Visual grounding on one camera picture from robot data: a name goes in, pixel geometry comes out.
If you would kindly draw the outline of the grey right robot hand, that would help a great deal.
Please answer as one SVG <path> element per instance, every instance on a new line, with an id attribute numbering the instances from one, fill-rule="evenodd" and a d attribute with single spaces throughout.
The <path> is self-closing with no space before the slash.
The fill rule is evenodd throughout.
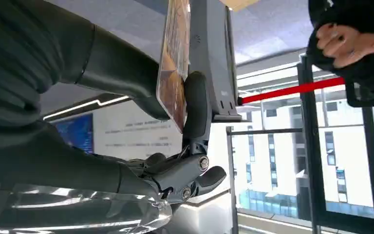
<path id="1" fill-rule="evenodd" d="M 0 0 L 0 182 L 121 194 L 163 194 L 170 203 L 206 194 L 225 178 L 219 166 L 201 169 L 210 133 L 206 78 L 184 83 L 188 117 L 183 152 L 126 162 L 88 154 L 65 143 L 42 120 L 40 95 L 58 82 L 129 96 L 159 120 L 158 63 L 85 18 L 44 0 Z"/>

